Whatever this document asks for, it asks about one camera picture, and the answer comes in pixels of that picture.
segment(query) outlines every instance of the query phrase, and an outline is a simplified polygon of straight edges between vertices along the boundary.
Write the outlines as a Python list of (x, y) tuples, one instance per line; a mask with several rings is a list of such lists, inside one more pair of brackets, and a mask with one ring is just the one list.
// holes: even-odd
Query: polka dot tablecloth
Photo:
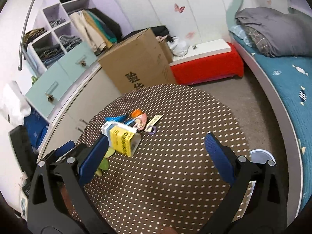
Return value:
[[(157, 133), (143, 132), (132, 158), (119, 153), (110, 157), (109, 170), (95, 176), (85, 191), (117, 233), (159, 234), (165, 226), (180, 234), (196, 233), (229, 189), (207, 154), (204, 137), (213, 132), (237, 155), (249, 157), (244, 133), (231, 110), (209, 94), (164, 84), (119, 97), (91, 119), (77, 144), (92, 145), (105, 117), (137, 108), (150, 119), (163, 114)], [(75, 210), (72, 216), (79, 219)]]

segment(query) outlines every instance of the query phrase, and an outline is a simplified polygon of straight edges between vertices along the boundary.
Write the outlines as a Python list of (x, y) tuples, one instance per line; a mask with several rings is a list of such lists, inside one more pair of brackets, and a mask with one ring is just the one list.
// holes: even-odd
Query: mint green drawer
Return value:
[(72, 82), (75, 82), (97, 57), (86, 42), (80, 43), (58, 60)]
[[(47, 118), (71, 84), (67, 73), (56, 62), (34, 83), (26, 97)], [(48, 101), (47, 95), (53, 96), (52, 103)]]

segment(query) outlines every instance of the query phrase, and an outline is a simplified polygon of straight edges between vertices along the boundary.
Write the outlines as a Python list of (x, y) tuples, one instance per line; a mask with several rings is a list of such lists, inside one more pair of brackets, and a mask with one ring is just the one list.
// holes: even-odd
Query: gray floor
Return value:
[(242, 79), (218, 80), (194, 87), (230, 107), (251, 150), (265, 149), (273, 154), (287, 194), (288, 166), (283, 138), (269, 100), (250, 69), (245, 67)]

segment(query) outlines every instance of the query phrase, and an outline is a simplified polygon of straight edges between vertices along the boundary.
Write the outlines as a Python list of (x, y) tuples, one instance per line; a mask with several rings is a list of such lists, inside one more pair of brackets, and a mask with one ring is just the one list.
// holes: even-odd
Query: gray blanket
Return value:
[(243, 9), (235, 18), (239, 25), (251, 27), (263, 35), (272, 57), (312, 56), (312, 18), (265, 7)]

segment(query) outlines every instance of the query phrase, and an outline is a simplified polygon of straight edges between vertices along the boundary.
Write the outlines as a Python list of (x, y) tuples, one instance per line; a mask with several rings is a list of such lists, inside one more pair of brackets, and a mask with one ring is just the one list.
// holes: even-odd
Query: blue bedsheet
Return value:
[(234, 38), (250, 54), (254, 54), (280, 95), (294, 125), (303, 164), (302, 209), (312, 194), (312, 58), (265, 57), (237, 36)]

